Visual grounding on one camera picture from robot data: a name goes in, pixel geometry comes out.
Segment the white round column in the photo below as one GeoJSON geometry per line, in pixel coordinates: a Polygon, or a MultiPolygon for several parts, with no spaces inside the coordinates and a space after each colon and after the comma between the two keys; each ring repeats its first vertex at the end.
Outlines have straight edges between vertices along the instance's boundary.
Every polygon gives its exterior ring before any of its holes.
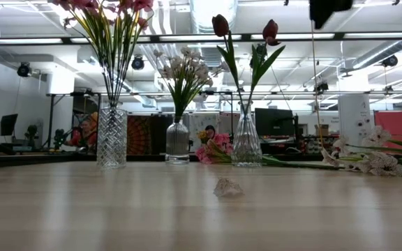
{"type": "Polygon", "coordinates": [[[372,131],[373,118],[368,94],[346,94],[338,97],[340,138],[349,152],[365,151],[362,141],[372,131]]]}

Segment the diamond-cut cylinder glass vase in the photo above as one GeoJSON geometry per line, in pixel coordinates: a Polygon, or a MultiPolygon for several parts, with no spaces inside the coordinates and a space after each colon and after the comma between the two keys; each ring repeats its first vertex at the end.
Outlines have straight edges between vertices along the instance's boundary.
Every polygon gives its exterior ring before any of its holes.
{"type": "Polygon", "coordinates": [[[121,103],[109,102],[98,113],[97,167],[100,170],[126,166],[127,111],[121,103]]]}

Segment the black aluminium table frame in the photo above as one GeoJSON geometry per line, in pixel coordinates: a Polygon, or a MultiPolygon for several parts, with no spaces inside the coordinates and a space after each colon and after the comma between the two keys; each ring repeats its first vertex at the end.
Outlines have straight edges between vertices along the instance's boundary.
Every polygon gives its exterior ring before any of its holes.
{"type": "MultiPolygon", "coordinates": [[[[321,155],[276,155],[282,161],[320,161],[321,155]]],[[[127,155],[127,162],[164,162],[164,155],[127,155]]],[[[47,154],[47,155],[0,155],[0,167],[48,164],[56,162],[95,162],[95,155],[47,154]]]]}

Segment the fallen white spotted petal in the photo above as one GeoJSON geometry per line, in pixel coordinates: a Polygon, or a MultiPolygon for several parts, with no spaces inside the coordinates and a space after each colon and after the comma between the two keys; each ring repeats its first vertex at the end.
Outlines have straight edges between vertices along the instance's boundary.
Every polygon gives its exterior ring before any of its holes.
{"type": "Polygon", "coordinates": [[[241,186],[229,178],[219,178],[213,194],[217,197],[236,197],[244,195],[241,186]]]}

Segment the small black monitor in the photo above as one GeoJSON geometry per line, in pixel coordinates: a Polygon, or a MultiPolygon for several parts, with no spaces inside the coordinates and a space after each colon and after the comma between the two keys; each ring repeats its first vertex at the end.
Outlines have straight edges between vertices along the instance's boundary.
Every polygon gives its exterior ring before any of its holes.
{"type": "Polygon", "coordinates": [[[10,114],[1,117],[0,136],[11,136],[15,130],[18,114],[10,114]]]}

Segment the black panel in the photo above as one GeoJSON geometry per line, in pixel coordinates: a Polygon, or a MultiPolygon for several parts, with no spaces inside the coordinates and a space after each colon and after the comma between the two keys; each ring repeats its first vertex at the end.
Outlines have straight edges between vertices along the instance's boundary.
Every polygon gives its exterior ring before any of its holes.
{"type": "Polygon", "coordinates": [[[166,151],[166,132],[172,125],[173,116],[170,114],[153,115],[150,118],[151,154],[160,155],[166,151]]]}

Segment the ribbed glass bottle vase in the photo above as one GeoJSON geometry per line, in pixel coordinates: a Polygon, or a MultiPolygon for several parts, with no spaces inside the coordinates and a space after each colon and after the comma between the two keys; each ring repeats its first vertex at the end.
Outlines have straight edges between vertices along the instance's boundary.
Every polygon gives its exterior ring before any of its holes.
{"type": "Polygon", "coordinates": [[[173,123],[166,130],[165,161],[172,165],[188,164],[189,131],[181,116],[175,116],[173,123]]]}

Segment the pink artificial flower bunch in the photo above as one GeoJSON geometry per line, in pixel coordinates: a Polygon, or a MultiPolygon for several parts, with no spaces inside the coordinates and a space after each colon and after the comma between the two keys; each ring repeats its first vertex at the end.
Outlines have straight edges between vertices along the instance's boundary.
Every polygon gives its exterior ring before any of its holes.
{"type": "Polygon", "coordinates": [[[84,33],[78,31],[91,44],[96,53],[98,63],[102,68],[107,99],[111,107],[115,106],[114,65],[111,57],[112,37],[110,23],[103,13],[103,6],[99,0],[48,0],[61,7],[72,17],[64,19],[64,27],[71,20],[75,20],[83,28],[84,33]]]}
{"type": "Polygon", "coordinates": [[[198,133],[201,140],[201,146],[195,151],[195,155],[199,162],[206,165],[224,164],[235,167],[292,167],[292,168],[309,168],[309,169],[343,169],[340,164],[333,165],[321,162],[322,156],[318,155],[261,155],[256,158],[250,155],[250,160],[238,162],[232,159],[234,150],[232,140],[229,134],[217,134],[209,137],[205,131],[198,133]]]}
{"type": "Polygon", "coordinates": [[[119,100],[133,51],[140,34],[147,29],[149,18],[143,12],[153,11],[153,0],[119,0],[114,8],[113,52],[115,82],[112,99],[119,100]]]}

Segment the black overhead frame bar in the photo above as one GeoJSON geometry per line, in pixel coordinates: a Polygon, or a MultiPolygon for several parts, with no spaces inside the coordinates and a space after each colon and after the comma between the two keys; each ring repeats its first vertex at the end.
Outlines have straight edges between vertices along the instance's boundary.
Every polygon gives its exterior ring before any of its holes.
{"type": "MultiPolygon", "coordinates": [[[[348,32],[348,33],[376,33],[376,32],[348,32]]],[[[388,39],[380,39],[380,38],[375,38],[375,39],[348,39],[345,38],[344,35],[347,34],[346,32],[338,32],[338,33],[333,33],[334,37],[332,39],[314,39],[314,40],[319,40],[319,41],[328,41],[328,40],[337,40],[337,41],[342,41],[342,40],[402,40],[402,39],[393,39],[393,38],[388,38],[388,39]]],[[[160,42],[159,41],[159,37],[160,36],[167,36],[167,35],[143,35],[143,36],[148,36],[150,37],[150,42],[145,42],[145,43],[139,43],[139,44],[158,44],[158,43],[178,43],[178,42],[160,42]]],[[[1,45],[0,46],[26,46],[26,45],[88,45],[88,43],[84,43],[84,44],[75,44],[72,43],[70,41],[71,38],[83,38],[83,37],[49,37],[49,38],[60,38],[62,39],[62,44],[18,44],[18,45],[1,45]]],[[[191,42],[191,43],[217,43],[217,42],[221,42],[220,41],[216,41],[216,42],[191,42]]],[[[304,42],[307,40],[278,40],[280,42],[304,42]]]]}

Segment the red partition wall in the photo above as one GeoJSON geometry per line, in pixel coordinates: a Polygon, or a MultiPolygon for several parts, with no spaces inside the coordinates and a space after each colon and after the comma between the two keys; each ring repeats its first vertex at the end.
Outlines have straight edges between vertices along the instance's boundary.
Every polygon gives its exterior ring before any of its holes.
{"type": "Polygon", "coordinates": [[[402,142],[402,111],[375,111],[375,125],[388,131],[391,139],[402,142]]]}

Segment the flared glass carafe vase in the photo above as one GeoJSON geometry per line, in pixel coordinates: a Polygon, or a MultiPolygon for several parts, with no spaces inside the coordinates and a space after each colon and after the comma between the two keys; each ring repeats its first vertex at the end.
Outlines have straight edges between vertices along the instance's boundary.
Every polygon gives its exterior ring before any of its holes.
{"type": "Polygon", "coordinates": [[[238,167],[260,167],[262,150],[252,117],[252,101],[240,102],[240,118],[234,132],[231,160],[238,167]]]}

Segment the large black monitor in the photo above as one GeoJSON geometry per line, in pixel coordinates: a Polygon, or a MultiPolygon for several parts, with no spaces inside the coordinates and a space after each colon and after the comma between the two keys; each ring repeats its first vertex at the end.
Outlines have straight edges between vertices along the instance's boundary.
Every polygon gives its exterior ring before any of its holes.
{"type": "Polygon", "coordinates": [[[255,127],[259,136],[293,136],[295,126],[289,109],[255,108],[255,127]]]}

